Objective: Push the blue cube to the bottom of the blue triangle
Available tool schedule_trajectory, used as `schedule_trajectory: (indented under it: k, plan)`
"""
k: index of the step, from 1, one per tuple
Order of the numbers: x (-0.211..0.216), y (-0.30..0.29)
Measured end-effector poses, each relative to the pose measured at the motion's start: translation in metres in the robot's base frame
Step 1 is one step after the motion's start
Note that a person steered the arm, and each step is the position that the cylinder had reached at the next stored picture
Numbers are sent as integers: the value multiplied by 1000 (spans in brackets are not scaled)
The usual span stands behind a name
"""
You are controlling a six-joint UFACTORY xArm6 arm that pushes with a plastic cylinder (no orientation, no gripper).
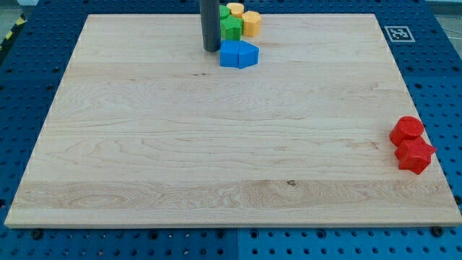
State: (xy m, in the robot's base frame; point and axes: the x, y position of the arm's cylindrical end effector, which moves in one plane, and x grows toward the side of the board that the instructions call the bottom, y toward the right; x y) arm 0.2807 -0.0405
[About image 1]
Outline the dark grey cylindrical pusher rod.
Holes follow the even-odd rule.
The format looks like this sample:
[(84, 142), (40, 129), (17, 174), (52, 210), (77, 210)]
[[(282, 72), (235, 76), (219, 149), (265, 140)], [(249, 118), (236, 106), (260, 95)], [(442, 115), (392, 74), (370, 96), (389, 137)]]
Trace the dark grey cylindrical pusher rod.
[(204, 50), (216, 52), (221, 44), (219, 1), (200, 0), (199, 9)]

